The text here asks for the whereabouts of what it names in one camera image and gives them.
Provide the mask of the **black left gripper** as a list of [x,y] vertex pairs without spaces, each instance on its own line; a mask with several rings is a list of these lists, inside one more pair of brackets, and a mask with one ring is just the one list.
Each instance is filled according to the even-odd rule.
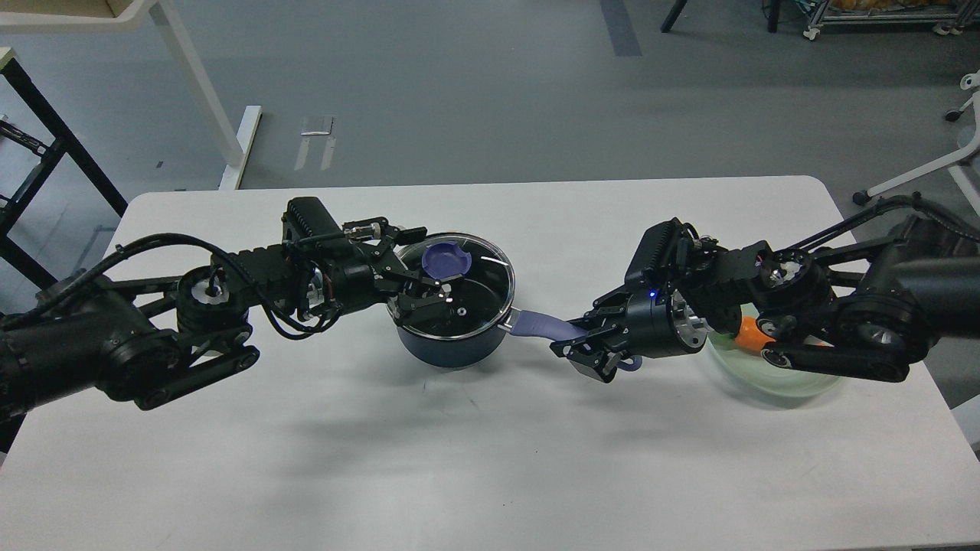
[[389,301],[396,327],[438,324],[452,317],[454,275],[432,279],[407,268],[396,254],[400,246],[423,241],[426,227],[403,229],[386,220],[338,225],[344,237],[305,241],[308,316],[344,316]]

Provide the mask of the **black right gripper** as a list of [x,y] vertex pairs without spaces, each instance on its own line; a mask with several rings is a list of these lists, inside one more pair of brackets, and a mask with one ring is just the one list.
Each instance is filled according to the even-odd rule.
[[596,305],[575,325],[550,336],[550,349],[601,383],[610,383],[619,372],[636,372],[637,356],[696,354],[707,344],[707,322],[677,290],[636,292],[627,302]]

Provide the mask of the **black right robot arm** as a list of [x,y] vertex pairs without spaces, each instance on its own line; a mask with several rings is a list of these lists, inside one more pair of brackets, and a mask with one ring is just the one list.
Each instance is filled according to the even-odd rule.
[[673,217],[646,230],[623,284],[550,349],[609,383],[645,358],[701,351],[708,331],[738,335],[744,305],[770,365],[899,383],[941,338],[978,337],[978,229],[920,193],[782,249],[728,249]]

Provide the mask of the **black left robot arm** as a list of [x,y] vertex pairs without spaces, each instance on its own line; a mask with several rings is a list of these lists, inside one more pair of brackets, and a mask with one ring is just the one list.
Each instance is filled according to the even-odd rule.
[[279,245],[239,253],[181,233],[119,246],[2,318],[2,425],[89,388],[152,410],[243,372],[260,356],[254,308],[288,341],[385,302],[402,309],[397,324],[449,317],[456,276],[408,269],[394,251],[424,237],[384,217],[285,215]]

